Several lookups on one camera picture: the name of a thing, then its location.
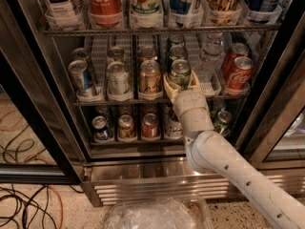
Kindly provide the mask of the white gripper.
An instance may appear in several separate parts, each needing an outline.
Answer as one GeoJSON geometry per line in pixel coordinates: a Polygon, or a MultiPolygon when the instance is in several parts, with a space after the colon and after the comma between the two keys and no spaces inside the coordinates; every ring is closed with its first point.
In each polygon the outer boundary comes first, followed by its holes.
{"type": "Polygon", "coordinates": [[[174,112],[179,120],[187,115],[195,118],[209,116],[206,97],[199,91],[200,82],[194,71],[191,71],[187,91],[181,92],[181,87],[173,83],[166,73],[163,75],[163,87],[167,97],[173,103],[174,112]]]}

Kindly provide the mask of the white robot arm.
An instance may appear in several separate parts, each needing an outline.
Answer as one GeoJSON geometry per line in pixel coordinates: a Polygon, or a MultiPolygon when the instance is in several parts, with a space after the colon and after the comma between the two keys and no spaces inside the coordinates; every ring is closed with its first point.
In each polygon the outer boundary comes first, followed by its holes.
{"type": "Polygon", "coordinates": [[[256,170],[214,130],[206,96],[191,74],[186,90],[163,76],[164,90],[182,124],[187,160],[199,174],[211,169],[232,183],[275,229],[305,229],[305,206],[256,170]]]}

